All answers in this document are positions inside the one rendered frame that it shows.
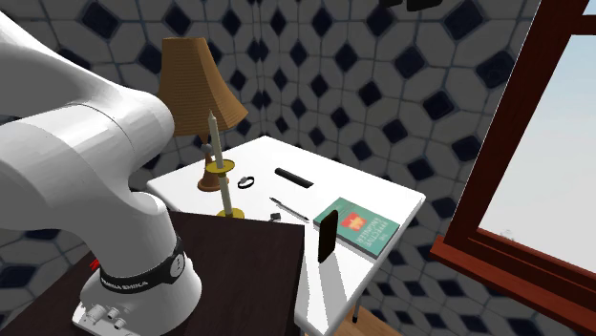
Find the dark brown robot stand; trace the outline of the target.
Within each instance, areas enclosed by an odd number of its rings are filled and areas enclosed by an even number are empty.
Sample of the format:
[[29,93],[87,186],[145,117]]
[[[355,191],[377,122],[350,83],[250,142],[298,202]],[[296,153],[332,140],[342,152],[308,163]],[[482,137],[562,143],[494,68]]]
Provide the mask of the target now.
[[[161,336],[299,336],[294,309],[304,254],[300,224],[173,212],[171,221],[202,281],[193,313]],[[0,336],[91,336],[72,315],[92,253],[0,330]]]

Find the white table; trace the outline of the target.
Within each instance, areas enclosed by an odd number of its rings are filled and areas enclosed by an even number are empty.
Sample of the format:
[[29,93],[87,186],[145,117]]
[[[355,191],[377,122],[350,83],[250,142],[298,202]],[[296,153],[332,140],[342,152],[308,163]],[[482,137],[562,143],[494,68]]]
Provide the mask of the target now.
[[[313,219],[343,198],[406,229],[423,204],[424,195],[269,136],[229,149],[223,157],[235,163],[228,174],[231,203],[248,219],[266,221],[270,214],[280,213],[283,223],[304,226],[305,253],[294,321],[309,336],[332,336],[401,235],[395,233],[376,260],[340,241],[333,254],[319,263]],[[276,175],[276,168],[313,185],[303,188]],[[281,209],[270,197],[306,216],[309,222]]]

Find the black phone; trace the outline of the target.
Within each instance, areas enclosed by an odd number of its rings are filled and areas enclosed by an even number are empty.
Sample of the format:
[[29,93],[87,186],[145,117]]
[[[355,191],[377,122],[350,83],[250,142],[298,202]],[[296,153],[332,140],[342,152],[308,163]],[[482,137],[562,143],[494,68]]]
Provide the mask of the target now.
[[323,263],[334,251],[338,224],[338,211],[331,210],[319,221],[318,257],[319,263]]

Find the green book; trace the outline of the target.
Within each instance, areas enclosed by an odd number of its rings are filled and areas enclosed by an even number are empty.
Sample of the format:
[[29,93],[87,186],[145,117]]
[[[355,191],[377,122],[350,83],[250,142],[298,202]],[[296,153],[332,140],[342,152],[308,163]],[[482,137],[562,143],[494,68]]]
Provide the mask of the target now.
[[343,198],[335,200],[315,217],[314,225],[320,228],[324,218],[333,211],[337,212],[336,238],[375,260],[400,228],[399,223]]

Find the red-brown framed window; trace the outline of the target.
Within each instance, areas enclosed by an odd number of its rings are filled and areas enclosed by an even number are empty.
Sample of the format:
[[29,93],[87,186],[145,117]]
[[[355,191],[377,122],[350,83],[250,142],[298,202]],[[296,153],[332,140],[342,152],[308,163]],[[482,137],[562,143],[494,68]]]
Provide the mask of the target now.
[[596,336],[596,274],[480,228],[483,215],[573,35],[596,35],[589,0],[541,0],[434,260],[583,336]]

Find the cream candle in gold candlestick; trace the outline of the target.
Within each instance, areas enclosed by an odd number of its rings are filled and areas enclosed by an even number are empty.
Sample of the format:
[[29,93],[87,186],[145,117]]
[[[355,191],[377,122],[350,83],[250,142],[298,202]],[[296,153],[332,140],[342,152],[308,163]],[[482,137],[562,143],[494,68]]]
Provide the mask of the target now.
[[230,159],[223,158],[223,151],[220,141],[220,133],[217,118],[213,115],[212,112],[209,112],[207,121],[209,132],[211,135],[211,146],[213,149],[213,154],[215,156],[215,161],[208,163],[205,169],[208,173],[214,174],[218,177],[220,193],[223,202],[223,210],[221,210],[218,213],[218,216],[243,219],[245,217],[245,213],[241,209],[233,207],[231,204],[228,179],[226,175],[228,172],[235,168],[235,163]]

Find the brown table lamp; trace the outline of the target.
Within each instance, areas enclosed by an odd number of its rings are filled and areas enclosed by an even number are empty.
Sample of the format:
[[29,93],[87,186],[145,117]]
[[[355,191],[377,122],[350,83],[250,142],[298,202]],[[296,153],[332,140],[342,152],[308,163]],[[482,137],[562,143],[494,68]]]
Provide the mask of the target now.
[[244,105],[229,90],[202,37],[162,40],[158,98],[171,112],[174,137],[197,136],[208,141],[208,117],[220,131],[237,126],[247,116]]

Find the grey pen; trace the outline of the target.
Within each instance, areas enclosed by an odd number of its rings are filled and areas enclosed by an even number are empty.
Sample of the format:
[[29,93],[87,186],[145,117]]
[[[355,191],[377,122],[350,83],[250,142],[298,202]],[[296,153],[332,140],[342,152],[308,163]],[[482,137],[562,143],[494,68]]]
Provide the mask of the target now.
[[278,207],[280,207],[281,209],[287,211],[288,213],[290,213],[292,216],[296,217],[297,219],[304,221],[304,222],[309,222],[309,218],[307,218],[306,216],[298,213],[297,211],[291,209],[290,207],[286,206],[285,204],[281,203],[279,200],[270,197],[269,198],[271,201],[273,201]]

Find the black remote control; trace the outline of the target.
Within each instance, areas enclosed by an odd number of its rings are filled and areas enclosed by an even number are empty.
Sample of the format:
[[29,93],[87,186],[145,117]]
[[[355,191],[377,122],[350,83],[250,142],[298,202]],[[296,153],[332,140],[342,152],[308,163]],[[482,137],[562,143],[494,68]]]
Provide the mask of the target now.
[[285,169],[282,168],[276,168],[274,170],[274,173],[284,179],[287,179],[303,188],[310,188],[313,183],[305,178],[301,178]]

